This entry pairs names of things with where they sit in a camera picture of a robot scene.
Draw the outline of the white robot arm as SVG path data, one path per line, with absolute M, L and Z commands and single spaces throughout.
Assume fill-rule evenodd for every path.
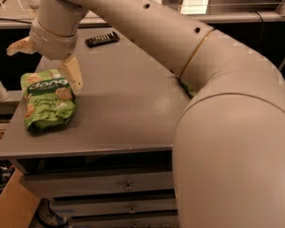
M 264 56 L 151 0 L 41 0 L 8 54 L 67 61 L 94 12 L 195 96 L 173 142 L 181 228 L 285 228 L 285 81 Z

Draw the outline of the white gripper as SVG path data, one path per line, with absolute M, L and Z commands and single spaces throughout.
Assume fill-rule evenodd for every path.
M 7 54 L 8 56 L 18 52 L 33 54 L 37 50 L 49 60 L 65 59 L 59 65 L 58 70 L 67 79 L 73 93 L 79 95 L 83 88 L 82 72 L 77 58 L 70 56 L 75 50 L 77 38 L 77 34 L 70 37 L 53 34 L 34 20 L 30 28 L 29 37 L 9 45 Z

